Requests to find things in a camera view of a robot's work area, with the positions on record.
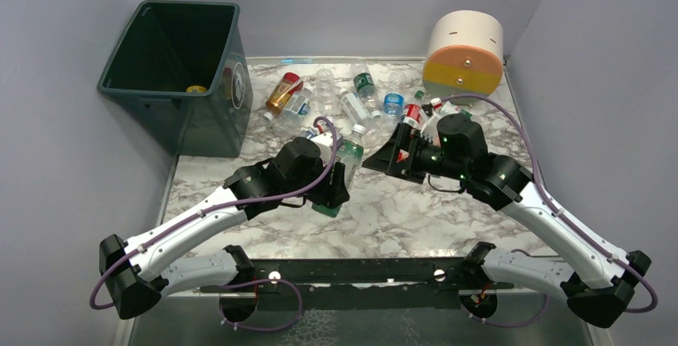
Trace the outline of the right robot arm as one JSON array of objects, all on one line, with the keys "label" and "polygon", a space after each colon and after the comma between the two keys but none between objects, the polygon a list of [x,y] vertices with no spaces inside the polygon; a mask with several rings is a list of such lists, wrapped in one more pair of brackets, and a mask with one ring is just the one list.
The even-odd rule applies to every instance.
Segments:
[{"label": "right robot arm", "polygon": [[532,173],[511,157],[491,153],[481,126],[462,114],[437,123],[439,143],[401,123],[363,162],[367,169],[422,183],[428,175],[459,181],[473,199],[518,221],[560,256],[541,260],[476,244],[463,260],[465,274],[481,284],[509,283],[565,302],[583,321],[609,328],[629,310],[650,258],[626,252],[570,218]]}]

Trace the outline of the green tea bottle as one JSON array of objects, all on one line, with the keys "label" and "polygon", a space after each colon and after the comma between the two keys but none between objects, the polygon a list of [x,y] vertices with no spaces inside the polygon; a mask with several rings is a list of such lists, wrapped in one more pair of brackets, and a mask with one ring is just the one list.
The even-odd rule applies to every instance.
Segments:
[{"label": "green tea bottle", "polygon": [[336,145],[327,125],[319,129],[319,134],[311,139],[320,149],[320,158],[324,165],[329,163],[333,148],[336,148],[335,162],[324,180],[312,193],[312,208],[329,217],[335,217],[341,205],[348,201],[349,188],[354,175],[361,167],[364,154],[362,136],[365,128],[355,125],[351,134],[340,136]]}]

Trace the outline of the clear bottle grey blue label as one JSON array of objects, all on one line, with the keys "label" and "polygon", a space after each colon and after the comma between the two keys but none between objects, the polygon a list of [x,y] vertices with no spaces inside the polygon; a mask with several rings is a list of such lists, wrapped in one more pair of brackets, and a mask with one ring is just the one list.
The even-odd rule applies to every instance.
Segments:
[{"label": "clear bottle grey blue label", "polygon": [[310,87],[295,92],[284,108],[273,121],[273,133],[280,139],[292,137],[301,126],[310,110],[310,99],[313,91]]}]

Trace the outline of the yellow juice bottle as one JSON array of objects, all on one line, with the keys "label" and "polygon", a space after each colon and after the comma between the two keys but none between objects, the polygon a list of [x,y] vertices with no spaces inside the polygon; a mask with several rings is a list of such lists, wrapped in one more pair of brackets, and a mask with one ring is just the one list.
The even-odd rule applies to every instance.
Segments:
[{"label": "yellow juice bottle", "polygon": [[207,89],[204,86],[189,86],[185,89],[187,93],[206,93]]}]

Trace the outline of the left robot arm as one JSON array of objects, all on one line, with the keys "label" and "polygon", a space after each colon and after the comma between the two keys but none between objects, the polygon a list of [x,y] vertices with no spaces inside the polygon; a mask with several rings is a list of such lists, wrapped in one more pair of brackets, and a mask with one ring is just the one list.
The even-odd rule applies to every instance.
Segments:
[{"label": "left robot arm", "polygon": [[128,239],[106,237],[98,248],[101,279],[90,295],[91,308],[114,308],[128,320],[175,292],[245,281],[253,266],[239,246],[194,260],[183,256],[216,234],[279,208],[284,199],[302,197],[330,208],[348,201],[338,146],[330,132],[295,137],[275,157],[237,169],[165,224]]}]

